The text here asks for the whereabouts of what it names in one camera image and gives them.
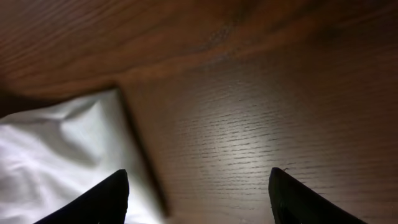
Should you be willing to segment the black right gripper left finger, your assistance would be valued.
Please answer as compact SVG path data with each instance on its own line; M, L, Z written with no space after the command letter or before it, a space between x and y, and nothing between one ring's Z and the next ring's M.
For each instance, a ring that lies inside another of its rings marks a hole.
M128 196L127 172L119 169L35 224L124 224Z

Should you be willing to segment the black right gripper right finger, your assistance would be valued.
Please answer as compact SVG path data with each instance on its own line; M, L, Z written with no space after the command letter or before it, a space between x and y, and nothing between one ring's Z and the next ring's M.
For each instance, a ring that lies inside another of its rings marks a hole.
M268 190L276 224L365 224L278 167L271 170Z

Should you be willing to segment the white printed t-shirt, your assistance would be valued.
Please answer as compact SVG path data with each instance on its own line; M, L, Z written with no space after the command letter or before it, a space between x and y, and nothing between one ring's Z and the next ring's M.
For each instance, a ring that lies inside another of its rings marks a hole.
M34 223L124 169L126 223L165 223L121 95L102 91L1 119L1 222Z

